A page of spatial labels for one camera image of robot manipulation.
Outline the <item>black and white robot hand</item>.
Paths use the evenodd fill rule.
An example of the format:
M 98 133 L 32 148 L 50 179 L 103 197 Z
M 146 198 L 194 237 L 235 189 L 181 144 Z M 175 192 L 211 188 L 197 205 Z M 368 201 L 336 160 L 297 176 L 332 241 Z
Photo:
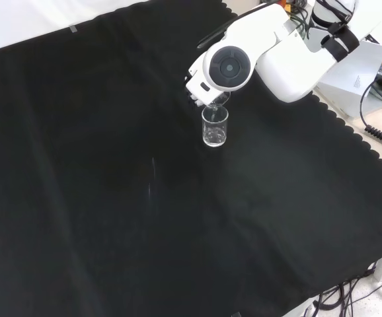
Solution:
M 197 106 L 217 107 L 223 104 L 229 95 L 212 87 L 203 72 L 203 60 L 201 55 L 189 68 L 185 78 L 185 87 L 190 99 Z

